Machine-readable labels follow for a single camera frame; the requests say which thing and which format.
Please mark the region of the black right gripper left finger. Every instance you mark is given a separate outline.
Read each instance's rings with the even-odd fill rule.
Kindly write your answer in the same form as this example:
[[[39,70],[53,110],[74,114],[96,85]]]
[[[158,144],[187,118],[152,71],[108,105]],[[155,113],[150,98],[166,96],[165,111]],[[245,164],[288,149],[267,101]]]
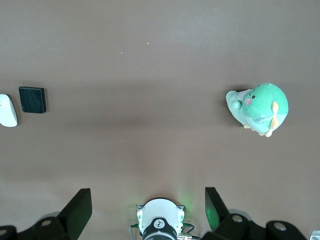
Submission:
[[[45,217],[17,234],[19,240],[77,240],[92,216],[89,188],[80,189],[57,216]]]

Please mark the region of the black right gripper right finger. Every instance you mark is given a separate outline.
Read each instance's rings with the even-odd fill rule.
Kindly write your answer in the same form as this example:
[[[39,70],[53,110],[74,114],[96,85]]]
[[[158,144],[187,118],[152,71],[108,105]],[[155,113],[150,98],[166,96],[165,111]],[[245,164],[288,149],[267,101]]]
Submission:
[[[210,226],[203,240],[265,240],[266,229],[239,210],[228,210],[215,187],[205,188],[205,214]]]

